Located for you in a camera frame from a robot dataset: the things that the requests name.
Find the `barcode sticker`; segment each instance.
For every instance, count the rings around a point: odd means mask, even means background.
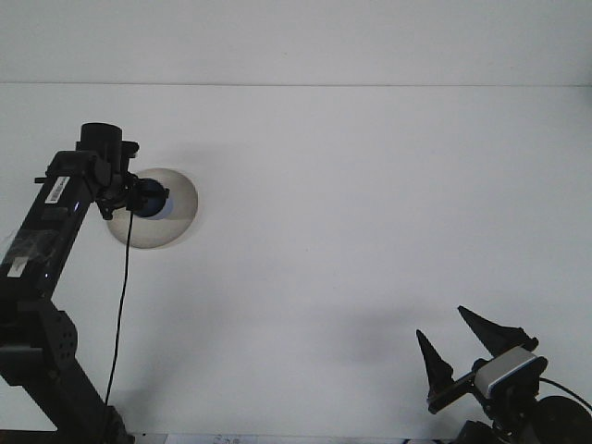
[[[20,278],[22,272],[25,271],[25,266],[27,266],[28,262],[28,256],[15,257],[15,260],[12,261],[12,266],[10,267],[10,270],[8,270],[7,276],[9,278]]]
[[[54,188],[50,191],[47,199],[45,199],[46,204],[57,204],[59,198],[62,197],[62,192],[66,188],[68,181],[70,180],[69,176],[60,176],[57,178],[54,184]]]

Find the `circular plate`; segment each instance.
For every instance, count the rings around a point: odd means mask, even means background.
[[[166,168],[146,169],[137,173],[139,178],[150,178],[170,189],[173,208],[168,216],[151,220],[134,216],[130,245],[135,248],[156,248],[174,241],[189,228],[197,214],[197,191],[187,177]],[[107,221],[109,231],[122,243],[128,240],[130,212],[120,208]]]

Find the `white wall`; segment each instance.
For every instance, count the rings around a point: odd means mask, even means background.
[[[130,430],[454,437],[483,416],[427,412],[414,331],[461,375],[486,354],[458,304],[538,336],[548,376],[592,398],[592,89],[558,87],[590,84],[590,2],[0,12],[0,236],[87,121],[200,193],[182,242],[132,255],[112,398]],[[426,86],[447,84],[513,86]],[[102,394],[122,267],[91,211],[54,301]],[[0,428],[51,428],[0,397]]]
[[[3,0],[0,80],[582,85],[586,0]]]

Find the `black cable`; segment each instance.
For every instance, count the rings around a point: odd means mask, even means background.
[[[115,350],[113,351],[113,363],[111,365],[111,375],[109,375],[109,384],[107,385],[107,392],[105,394],[105,407],[103,410],[103,434],[106,433],[106,420],[109,404],[109,396],[111,395],[111,387],[113,386],[113,376],[115,374],[115,366],[117,364],[117,355],[119,353],[119,333],[121,332],[121,314],[123,313],[123,301],[126,297],[126,287],[128,286],[128,271],[130,268],[130,242],[131,242],[131,227],[133,225],[133,212],[129,212],[129,228],[128,240],[126,241],[126,264],[123,274],[123,289],[121,290],[121,298],[119,299],[119,312],[117,313],[117,332],[115,335]]]
[[[542,382],[546,382],[547,384],[550,384],[551,386],[555,386],[558,389],[563,390],[565,393],[569,393],[570,395],[572,395],[574,398],[576,398],[578,401],[582,402],[588,409],[592,410],[592,405],[590,405],[590,403],[588,401],[586,401],[584,398],[582,398],[581,396],[576,395],[575,393],[573,393],[571,390],[569,390],[568,388],[562,386],[560,383],[555,382],[551,379],[546,379],[545,377],[541,377],[540,380]]]

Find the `sticker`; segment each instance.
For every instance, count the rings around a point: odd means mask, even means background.
[[[66,185],[68,184],[69,180],[69,176],[60,176],[59,178],[57,178],[54,184],[54,188],[52,188],[51,192],[49,193],[49,196],[47,196],[47,199],[45,199],[45,203],[57,204],[57,201],[59,201],[59,198],[62,197],[62,192],[66,188]]]
[[[52,229],[20,229],[0,265],[10,268],[18,257],[26,257],[28,262],[36,264],[46,262],[56,252],[58,234]]]
[[[9,278],[20,278],[22,272],[25,271],[25,266],[29,262],[29,256],[17,256],[15,260],[12,261],[12,266],[10,270],[8,270],[7,276]]]

